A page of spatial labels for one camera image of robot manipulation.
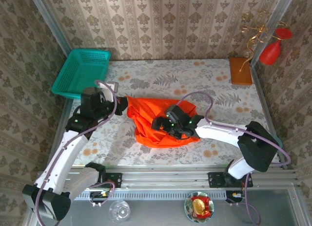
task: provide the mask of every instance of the teal plastic basket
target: teal plastic basket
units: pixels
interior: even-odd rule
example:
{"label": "teal plastic basket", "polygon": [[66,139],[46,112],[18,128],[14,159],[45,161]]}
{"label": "teal plastic basket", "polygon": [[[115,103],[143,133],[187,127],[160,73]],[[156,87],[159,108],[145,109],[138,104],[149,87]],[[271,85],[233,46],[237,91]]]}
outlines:
{"label": "teal plastic basket", "polygon": [[111,53],[93,49],[73,49],[52,86],[54,94],[66,98],[80,98],[84,88],[97,86],[104,80]]}

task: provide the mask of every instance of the clear glass cup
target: clear glass cup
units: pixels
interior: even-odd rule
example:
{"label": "clear glass cup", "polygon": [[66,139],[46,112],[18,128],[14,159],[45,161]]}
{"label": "clear glass cup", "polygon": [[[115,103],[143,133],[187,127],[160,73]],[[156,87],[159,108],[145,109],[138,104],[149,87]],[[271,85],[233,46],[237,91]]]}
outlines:
{"label": "clear glass cup", "polygon": [[109,207],[109,214],[114,223],[126,221],[130,216],[129,205],[125,201],[115,201]]}

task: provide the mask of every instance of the patterned wall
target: patterned wall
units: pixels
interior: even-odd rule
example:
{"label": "patterned wall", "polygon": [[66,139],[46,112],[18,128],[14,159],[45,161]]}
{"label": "patterned wall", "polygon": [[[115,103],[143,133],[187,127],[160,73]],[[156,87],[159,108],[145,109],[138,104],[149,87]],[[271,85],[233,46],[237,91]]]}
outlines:
{"label": "patterned wall", "polygon": [[47,1],[72,48],[107,48],[117,60],[243,55],[248,37],[239,25],[278,0]]}
{"label": "patterned wall", "polygon": [[293,38],[282,42],[276,64],[260,65],[258,75],[312,213],[312,0],[293,0],[282,20]]}
{"label": "patterned wall", "polygon": [[64,104],[50,88],[64,58],[32,0],[0,0],[0,226],[21,225],[21,190],[47,163]]}

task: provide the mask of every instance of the decorative plate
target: decorative plate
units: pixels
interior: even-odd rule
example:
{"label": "decorative plate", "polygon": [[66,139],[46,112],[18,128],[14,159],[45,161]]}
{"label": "decorative plate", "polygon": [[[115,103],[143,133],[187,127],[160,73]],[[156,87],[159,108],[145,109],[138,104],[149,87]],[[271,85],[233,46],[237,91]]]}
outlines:
{"label": "decorative plate", "polygon": [[213,201],[210,199],[209,210],[211,211],[211,216],[206,218],[206,219],[197,218],[196,216],[193,215],[193,202],[192,202],[192,198],[196,197],[196,196],[209,197],[208,194],[206,194],[204,192],[200,192],[200,191],[196,191],[196,192],[189,194],[189,196],[185,199],[185,202],[184,202],[185,214],[187,215],[187,218],[189,218],[194,223],[198,223],[198,224],[205,223],[212,218],[212,216],[214,214],[215,206],[214,206]]}

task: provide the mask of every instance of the orange cloth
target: orange cloth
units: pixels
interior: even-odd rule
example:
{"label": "orange cloth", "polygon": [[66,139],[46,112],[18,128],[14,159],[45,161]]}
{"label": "orange cloth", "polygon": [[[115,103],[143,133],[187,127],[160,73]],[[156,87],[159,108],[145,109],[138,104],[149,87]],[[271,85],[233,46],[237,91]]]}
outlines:
{"label": "orange cloth", "polygon": [[[178,102],[174,99],[158,99],[158,98],[131,98],[128,99],[129,118],[133,119],[136,125],[136,140],[151,148],[172,148],[187,145],[191,142],[199,141],[199,138],[191,137],[186,140],[177,140],[167,134],[165,131],[152,130],[151,124],[154,118],[165,117],[166,109]],[[187,101],[179,104],[179,107],[189,116],[196,114],[196,106]]]}

